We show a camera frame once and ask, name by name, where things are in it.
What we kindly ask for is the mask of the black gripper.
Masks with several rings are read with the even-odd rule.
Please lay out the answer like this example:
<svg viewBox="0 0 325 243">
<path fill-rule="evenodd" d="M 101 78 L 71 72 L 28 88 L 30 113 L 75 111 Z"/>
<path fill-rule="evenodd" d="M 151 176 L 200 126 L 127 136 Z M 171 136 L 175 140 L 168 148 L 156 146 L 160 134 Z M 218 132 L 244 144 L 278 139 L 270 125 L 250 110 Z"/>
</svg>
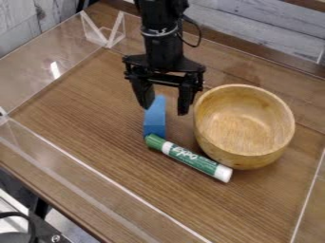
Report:
<svg viewBox="0 0 325 243">
<path fill-rule="evenodd" d="M 153 84 L 178 87 L 178 115 L 186 115 L 195 93 L 203 89 L 206 67 L 187 57 L 168 67 L 152 67 L 144 54 L 124 56 L 121 62 L 124 78 L 131 83 L 140 107 L 148 109 L 155 100 Z"/>
</svg>

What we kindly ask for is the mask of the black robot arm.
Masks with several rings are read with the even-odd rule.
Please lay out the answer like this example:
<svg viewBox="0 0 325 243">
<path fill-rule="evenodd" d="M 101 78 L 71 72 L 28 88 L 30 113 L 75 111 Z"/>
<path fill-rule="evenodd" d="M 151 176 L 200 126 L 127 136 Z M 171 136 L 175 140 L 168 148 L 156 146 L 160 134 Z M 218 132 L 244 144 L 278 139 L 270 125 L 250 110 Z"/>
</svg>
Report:
<svg viewBox="0 0 325 243">
<path fill-rule="evenodd" d="M 203 89 L 206 67 L 191 61 L 183 44 L 198 47 L 202 29 L 184 15 L 187 0 L 133 0 L 140 14 L 140 35 L 144 53 L 125 55 L 124 78 L 129 81 L 139 105 L 148 109 L 155 100 L 153 85 L 176 87 L 178 115 L 183 116 Z"/>
</svg>

